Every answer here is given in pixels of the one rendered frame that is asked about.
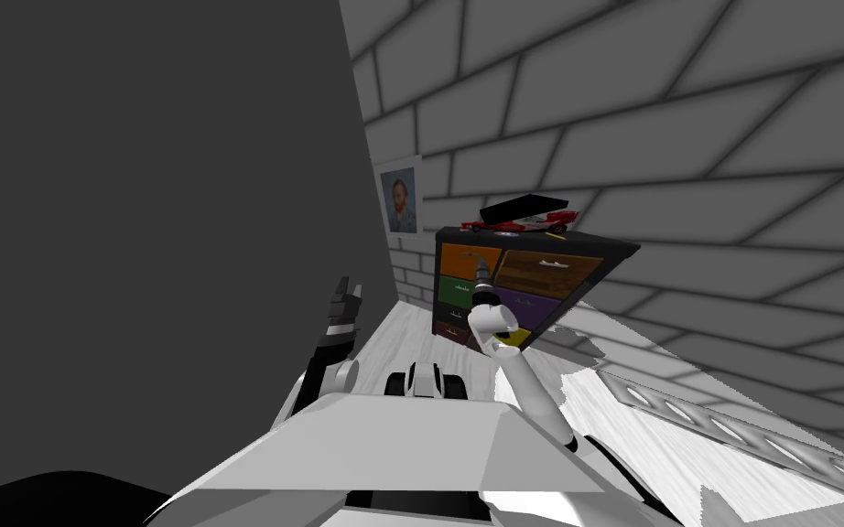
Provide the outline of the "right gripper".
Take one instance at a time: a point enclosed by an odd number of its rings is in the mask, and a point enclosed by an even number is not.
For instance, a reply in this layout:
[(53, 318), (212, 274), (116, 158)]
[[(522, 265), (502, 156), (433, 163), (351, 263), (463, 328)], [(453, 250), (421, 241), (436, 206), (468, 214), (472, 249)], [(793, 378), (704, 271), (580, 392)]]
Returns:
[(496, 294), (492, 283), (492, 273), (482, 256), (477, 256), (478, 263), (474, 271), (474, 287), (471, 303), (477, 306), (496, 307), (501, 304), (501, 298)]

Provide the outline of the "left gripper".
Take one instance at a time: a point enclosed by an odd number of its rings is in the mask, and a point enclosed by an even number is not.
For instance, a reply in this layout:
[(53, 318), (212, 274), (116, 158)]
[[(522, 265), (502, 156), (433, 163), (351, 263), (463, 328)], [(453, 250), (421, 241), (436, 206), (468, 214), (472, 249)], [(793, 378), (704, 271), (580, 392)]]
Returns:
[(348, 294), (349, 282), (349, 276), (341, 277), (331, 297), (325, 334), (329, 339), (354, 339), (356, 336), (355, 322), (361, 306), (362, 286), (356, 285)]

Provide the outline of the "dark dresser with colourful drawers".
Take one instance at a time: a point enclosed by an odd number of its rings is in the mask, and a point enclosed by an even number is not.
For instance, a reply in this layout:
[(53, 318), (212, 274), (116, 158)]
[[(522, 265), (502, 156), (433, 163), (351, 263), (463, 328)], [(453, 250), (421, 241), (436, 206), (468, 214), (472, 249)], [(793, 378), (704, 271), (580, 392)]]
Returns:
[(468, 315), (482, 301), (477, 281), (516, 318), (501, 341), (526, 349), (569, 312), (639, 243), (572, 231), (579, 212), (566, 199), (517, 196), (480, 210), (477, 220), (435, 234), (435, 294), (431, 332), (473, 350)]

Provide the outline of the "framed portrait picture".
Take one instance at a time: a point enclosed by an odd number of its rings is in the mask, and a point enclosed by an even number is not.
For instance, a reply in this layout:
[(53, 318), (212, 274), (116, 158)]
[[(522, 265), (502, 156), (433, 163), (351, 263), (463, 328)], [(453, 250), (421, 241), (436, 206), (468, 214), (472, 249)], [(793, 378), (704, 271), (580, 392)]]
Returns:
[(419, 238), (423, 234), (421, 196), (417, 177), (422, 156), (409, 156), (375, 164), (373, 180), (383, 224), (389, 236)]

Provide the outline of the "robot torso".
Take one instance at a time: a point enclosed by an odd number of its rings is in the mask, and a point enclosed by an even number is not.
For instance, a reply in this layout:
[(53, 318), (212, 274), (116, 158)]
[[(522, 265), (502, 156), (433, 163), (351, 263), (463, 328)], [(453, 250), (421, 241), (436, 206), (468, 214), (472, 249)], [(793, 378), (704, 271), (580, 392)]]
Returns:
[(329, 393), (146, 527), (503, 527), (484, 491), (592, 488), (517, 402)]

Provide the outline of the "grey lattice rail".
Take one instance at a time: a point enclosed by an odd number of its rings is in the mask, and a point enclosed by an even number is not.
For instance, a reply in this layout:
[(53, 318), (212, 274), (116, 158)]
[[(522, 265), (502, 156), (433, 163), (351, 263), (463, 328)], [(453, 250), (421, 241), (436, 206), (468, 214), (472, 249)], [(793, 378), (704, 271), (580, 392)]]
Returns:
[(844, 495), (843, 456), (606, 371), (596, 375), (620, 403)]

